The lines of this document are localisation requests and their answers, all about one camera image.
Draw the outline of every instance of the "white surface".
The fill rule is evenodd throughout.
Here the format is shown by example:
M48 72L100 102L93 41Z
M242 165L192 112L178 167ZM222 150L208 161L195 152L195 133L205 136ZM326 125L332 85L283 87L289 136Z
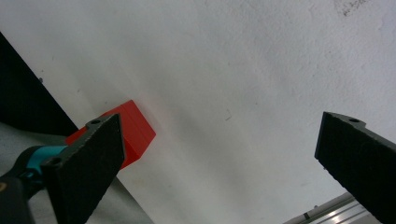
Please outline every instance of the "white surface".
M78 125L128 99L157 137L119 174L155 223L280 223L342 194L321 114L396 140L391 0L0 2L0 30Z

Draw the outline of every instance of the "red block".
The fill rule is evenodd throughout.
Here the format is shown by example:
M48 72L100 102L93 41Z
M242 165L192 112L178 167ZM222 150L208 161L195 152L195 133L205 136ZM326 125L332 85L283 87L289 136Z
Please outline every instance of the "red block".
M151 126L149 126L149 123L133 101L128 101L123 105L119 105L107 111L102 116L117 113L120 114L122 135L125 145L125 160L121 166L122 169L142 157L152 139L154 139L155 132L152 130ZM71 145L81 137L86 130L87 129L84 127L67 137L66 144Z

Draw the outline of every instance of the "white table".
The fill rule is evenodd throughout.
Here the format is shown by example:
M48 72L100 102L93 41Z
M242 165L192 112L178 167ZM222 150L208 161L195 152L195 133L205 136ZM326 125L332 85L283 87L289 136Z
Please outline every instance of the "white table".
M155 223L281 223L345 192L323 111L396 140L396 6L0 2L0 30L78 125L129 99L157 133L119 179Z

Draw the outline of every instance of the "black rubber pad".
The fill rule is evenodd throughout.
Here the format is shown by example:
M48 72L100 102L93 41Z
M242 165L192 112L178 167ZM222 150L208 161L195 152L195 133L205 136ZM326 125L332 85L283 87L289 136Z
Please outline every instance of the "black rubber pad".
M85 223L124 160L119 115L95 119L72 146L41 170L59 223Z
M324 113L315 157L382 223L396 223L396 145L365 123Z

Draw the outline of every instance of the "gray floor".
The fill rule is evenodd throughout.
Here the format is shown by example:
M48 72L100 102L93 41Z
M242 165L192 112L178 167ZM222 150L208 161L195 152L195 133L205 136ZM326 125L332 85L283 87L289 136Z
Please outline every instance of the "gray floor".
M0 175L8 171L26 148L63 145L60 136L28 133L0 123ZM41 190L29 201L35 223L56 223L50 198ZM116 178L87 223L153 223L132 195Z

